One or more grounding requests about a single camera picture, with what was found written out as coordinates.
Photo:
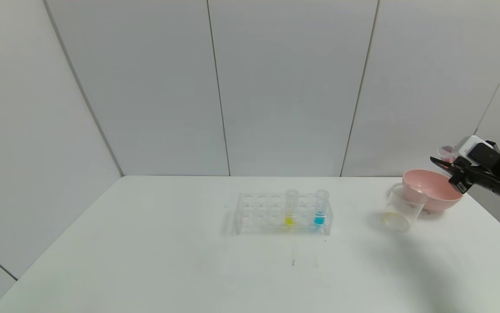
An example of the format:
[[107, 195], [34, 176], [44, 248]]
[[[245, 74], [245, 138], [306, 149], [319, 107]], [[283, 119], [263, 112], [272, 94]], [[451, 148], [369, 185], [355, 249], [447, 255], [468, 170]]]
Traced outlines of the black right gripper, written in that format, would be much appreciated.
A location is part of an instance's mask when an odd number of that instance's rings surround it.
[[500, 174], [494, 174], [483, 166], [474, 166], [462, 157], [458, 157], [452, 163], [433, 156], [429, 159], [440, 170], [450, 174], [450, 185], [462, 194], [473, 186], [480, 186], [490, 191], [500, 187]]

